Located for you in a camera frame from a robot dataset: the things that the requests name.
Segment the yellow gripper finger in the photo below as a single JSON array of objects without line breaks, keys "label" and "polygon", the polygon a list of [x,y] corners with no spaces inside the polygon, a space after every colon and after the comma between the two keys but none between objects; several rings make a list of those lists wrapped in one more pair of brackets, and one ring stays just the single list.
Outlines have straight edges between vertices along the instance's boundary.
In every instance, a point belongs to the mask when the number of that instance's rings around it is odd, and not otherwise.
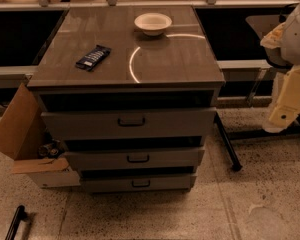
[{"label": "yellow gripper finger", "polygon": [[273,83],[272,102],[262,128],[268,133],[287,129],[300,115],[300,65],[287,73],[277,73]]},{"label": "yellow gripper finger", "polygon": [[260,44],[269,49],[279,48],[281,46],[281,40],[283,37],[285,24],[281,23],[271,30],[267,35],[265,35]]}]

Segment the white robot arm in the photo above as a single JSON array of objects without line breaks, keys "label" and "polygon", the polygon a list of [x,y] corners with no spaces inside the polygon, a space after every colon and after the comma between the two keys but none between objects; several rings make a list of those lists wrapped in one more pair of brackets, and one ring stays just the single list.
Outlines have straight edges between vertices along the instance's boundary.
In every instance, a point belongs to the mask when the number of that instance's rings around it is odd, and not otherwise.
[{"label": "white robot arm", "polygon": [[266,132],[279,133],[300,115],[300,3],[260,44],[265,48],[279,48],[281,58],[292,64],[276,83],[269,115],[263,124]]}]

